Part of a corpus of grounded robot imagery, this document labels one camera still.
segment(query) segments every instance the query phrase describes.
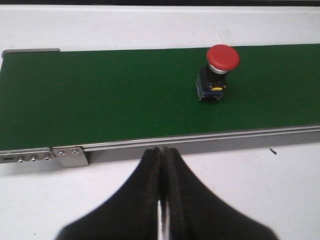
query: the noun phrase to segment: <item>green conveyor belt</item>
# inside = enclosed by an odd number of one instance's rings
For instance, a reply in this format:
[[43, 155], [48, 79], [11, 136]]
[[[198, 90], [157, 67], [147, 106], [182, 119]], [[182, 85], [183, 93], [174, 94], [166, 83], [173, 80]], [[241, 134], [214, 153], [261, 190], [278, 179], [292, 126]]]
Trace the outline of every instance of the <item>green conveyor belt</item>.
[[218, 101], [207, 48], [4, 55], [0, 151], [320, 124], [320, 44], [239, 46]]

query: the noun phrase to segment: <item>red button cap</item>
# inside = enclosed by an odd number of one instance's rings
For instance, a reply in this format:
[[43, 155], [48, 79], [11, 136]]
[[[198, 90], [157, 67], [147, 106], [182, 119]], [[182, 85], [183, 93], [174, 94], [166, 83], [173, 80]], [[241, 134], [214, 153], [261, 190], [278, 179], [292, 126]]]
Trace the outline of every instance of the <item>red button cap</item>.
[[240, 62], [239, 54], [232, 47], [219, 44], [214, 45], [206, 52], [206, 58], [214, 68], [230, 71], [235, 69]]

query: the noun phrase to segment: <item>white background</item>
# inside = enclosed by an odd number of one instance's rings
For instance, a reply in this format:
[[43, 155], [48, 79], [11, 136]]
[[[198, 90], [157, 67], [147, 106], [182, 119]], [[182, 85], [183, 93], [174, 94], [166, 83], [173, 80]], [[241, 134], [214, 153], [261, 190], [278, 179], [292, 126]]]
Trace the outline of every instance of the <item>white background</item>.
[[[320, 43], [319, 26], [318, 7], [3, 5], [0, 51]], [[212, 191], [271, 227], [281, 240], [318, 240], [319, 141], [269, 147], [277, 155], [263, 147], [183, 158]], [[119, 151], [102, 157], [117, 159]], [[127, 156], [69, 169], [55, 160], [1, 164], [0, 240], [54, 239], [62, 226], [110, 197], [138, 162]]]

